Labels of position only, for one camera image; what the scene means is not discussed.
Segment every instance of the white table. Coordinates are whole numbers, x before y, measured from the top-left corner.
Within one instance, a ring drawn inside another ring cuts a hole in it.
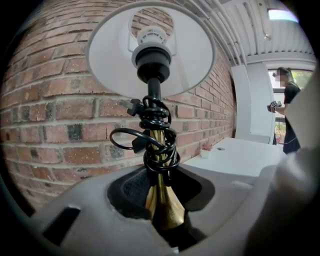
[[[197,155],[184,164],[220,173],[258,177],[264,167],[277,165],[285,157],[282,148],[275,145],[225,138],[213,146],[209,159]]]

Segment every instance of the corrugated ceiling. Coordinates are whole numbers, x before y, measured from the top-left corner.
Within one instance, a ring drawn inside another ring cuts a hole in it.
[[[186,7],[201,19],[208,19],[189,0],[173,1]],[[205,1],[207,4],[203,4],[201,0],[194,0],[210,17],[211,24],[214,24],[214,28],[211,30],[218,30],[218,33],[216,31],[213,34],[220,41],[220,45],[223,45],[229,59],[236,59],[234,49],[228,40],[228,30],[225,26],[219,25],[213,18],[211,11],[214,10],[217,13],[223,24],[226,23],[225,18],[213,0]],[[263,60],[270,55],[273,56],[273,59],[275,56],[281,56],[276,53],[284,53],[282,56],[287,56],[289,59],[294,59],[294,56],[298,56],[300,60],[314,58],[314,51],[299,23],[287,20],[269,20],[268,9],[287,10],[281,2],[277,0],[220,0],[220,3],[225,8],[239,35],[245,58],[249,62],[252,59]],[[235,39],[234,34],[231,34],[231,37],[238,54],[241,56],[239,42]]]

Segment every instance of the white lamp shade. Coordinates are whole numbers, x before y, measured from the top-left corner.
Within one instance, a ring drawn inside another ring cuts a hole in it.
[[[138,47],[131,33],[133,16],[145,8],[158,8],[173,20],[173,35],[166,43],[172,54],[170,76],[161,84],[162,97],[183,93],[200,84],[213,68],[216,46],[204,23],[176,4],[141,1],[110,13],[92,32],[86,49],[91,74],[117,94],[141,99],[148,87],[137,76],[132,52]]]

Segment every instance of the brass lamp stem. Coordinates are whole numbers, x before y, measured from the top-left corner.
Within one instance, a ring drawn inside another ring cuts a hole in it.
[[[151,130],[150,136],[161,144],[165,144],[163,130]],[[167,158],[166,154],[156,155],[157,161]],[[184,223],[185,209],[171,186],[166,186],[162,174],[157,175],[156,185],[149,190],[145,207],[151,212],[153,225],[160,230],[170,230]]]

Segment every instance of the brick wall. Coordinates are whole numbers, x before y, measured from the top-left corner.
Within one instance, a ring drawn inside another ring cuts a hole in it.
[[[5,74],[0,103],[2,150],[9,174],[38,209],[71,185],[90,176],[141,164],[142,154],[113,146],[114,128],[139,128],[117,105],[116,95],[98,85],[85,62],[91,31],[109,12],[129,1],[51,0],[29,22]],[[135,17],[140,24],[162,25],[170,18],[157,10]],[[182,161],[201,144],[230,137],[235,109],[230,63],[217,49],[216,64],[197,88],[165,103],[178,133]],[[130,144],[132,137],[117,138]]]

